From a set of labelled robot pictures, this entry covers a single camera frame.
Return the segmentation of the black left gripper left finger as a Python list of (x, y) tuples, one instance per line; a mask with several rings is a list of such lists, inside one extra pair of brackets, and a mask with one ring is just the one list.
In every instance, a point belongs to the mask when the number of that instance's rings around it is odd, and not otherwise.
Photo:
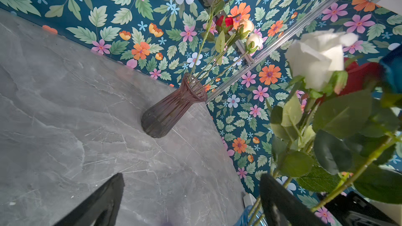
[(124, 192), (122, 173), (113, 175), (56, 226), (114, 226)]

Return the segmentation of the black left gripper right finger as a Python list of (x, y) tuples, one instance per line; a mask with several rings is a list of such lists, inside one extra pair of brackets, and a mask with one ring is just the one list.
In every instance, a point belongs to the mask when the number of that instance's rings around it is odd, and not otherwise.
[(269, 226), (323, 226), (324, 223), (271, 175), (260, 179), (260, 197)]

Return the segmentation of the smoky brown ribbed glass vase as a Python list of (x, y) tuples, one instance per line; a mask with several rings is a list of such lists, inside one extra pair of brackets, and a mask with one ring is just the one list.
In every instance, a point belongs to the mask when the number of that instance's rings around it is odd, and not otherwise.
[(199, 80), (185, 73), (181, 86), (150, 107), (141, 117), (143, 131), (152, 138), (166, 136), (189, 108), (207, 101), (207, 93)]

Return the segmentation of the white rose stem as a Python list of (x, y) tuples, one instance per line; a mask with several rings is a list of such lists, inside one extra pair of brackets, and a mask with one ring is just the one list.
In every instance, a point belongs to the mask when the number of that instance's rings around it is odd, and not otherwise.
[(271, 110), (273, 177), (330, 193), (355, 176), (346, 139), (363, 128), (372, 104), (367, 91), (347, 90), (343, 49), (357, 40), (354, 33), (315, 31), (287, 49), (292, 91)]
[(212, 78), (211, 80), (207, 81), (204, 86), (206, 87), (207, 85), (212, 85), (213, 82), (217, 79), (222, 77), (224, 74), (226, 74), (227, 71), (231, 71), (231, 68), (236, 67), (238, 63), (242, 64), (243, 59), (252, 53), (255, 53), (258, 49), (261, 48), (263, 44), (263, 39), (258, 35), (258, 34), (252, 34), (249, 36), (246, 40), (246, 46), (245, 46), (245, 52), (238, 57), (237, 60), (234, 60), (233, 63), (228, 66), (227, 68), (224, 69), (222, 73), (217, 75), (216, 77)]

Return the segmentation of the red rose stem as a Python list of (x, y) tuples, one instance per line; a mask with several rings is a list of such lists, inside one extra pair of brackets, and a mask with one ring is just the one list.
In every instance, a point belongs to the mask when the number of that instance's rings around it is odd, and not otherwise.
[(233, 31), (234, 20), (232, 17), (220, 16), (216, 22), (218, 38), (215, 42), (216, 54), (212, 56), (207, 66), (202, 69), (200, 80), (204, 80), (213, 67), (222, 65), (223, 56), (228, 52), (229, 47), (236, 41), (237, 33)]
[(376, 62), (369, 62), (358, 65), (352, 62), (345, 70), (335, 71), (324, 86), (323, 97), (316, 100), (316, 104), (323, 103), (326, 97), (333, 94), (342, 96), (364, 89), (369, 81), (379, 82), (384, 74), (383, 67)]

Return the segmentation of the blue rose stem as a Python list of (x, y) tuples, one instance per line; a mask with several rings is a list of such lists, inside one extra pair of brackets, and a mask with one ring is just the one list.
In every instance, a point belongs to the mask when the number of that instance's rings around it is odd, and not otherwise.
[(381, 58), (384, 74), (363, 90), (330, 98), (318, 108), (313, 130), (314, 155), (332, 175), (344, 174), (337, 188), (318, 205), (322, 208), (353, 186), (382, 203), (402, 202), (402, 175), (385, 167), (402, 141), (402, 48)]

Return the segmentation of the cream rose stem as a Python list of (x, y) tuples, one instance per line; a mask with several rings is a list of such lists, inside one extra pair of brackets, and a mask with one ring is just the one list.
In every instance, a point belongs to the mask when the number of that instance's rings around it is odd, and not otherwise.
[(237, 60), (238, 58), (234, 59), (233, 61), (229, 61), (229, 50), (237, 43), (240, 42), (241, 44), (244, 45), (244, 49), (246, 46), (246, 40), (249, 36), (251, 36), (254, 31), (254, 24), (252, 23), (252, 21), (250, 20), (241, 20), (239, 23), (239, 26), (237, 28), (235, 28), (233, 25), (233, 31), (236, 31), (237, 33), (237, 38), (236, 41), (233, 43), (233, 45), (231, 47), (229, 47), (228, 52), (226, 53), (226, 55), (223, 56), (223, 63), (222, 65), (217, 65), (215, 67), (213, 67), (213, 69), (209, 72), (209, 74), (207, 75), (207, 77), (204, 80), (200, 80), (200, 82), (203, 83), (203, 87), (205, 89), (205, 91), (207, 91), (211, 85), (207, 85), (206, 87), (204, 86), (204, 84), (211, 80), (212, 78), (216, 77), (217, 75), (219, 75), (220, 73), (222, 73), (224, 71), (225, 68), (227, 68), (228, 66), (230, 66), (234, 60)]

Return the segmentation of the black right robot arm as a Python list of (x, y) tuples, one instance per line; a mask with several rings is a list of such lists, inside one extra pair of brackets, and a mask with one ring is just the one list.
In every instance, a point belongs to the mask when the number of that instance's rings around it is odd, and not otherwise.
[(398, 226), (385, 213), (351, 191), (338, 195), (324, 206), (342, 226)]

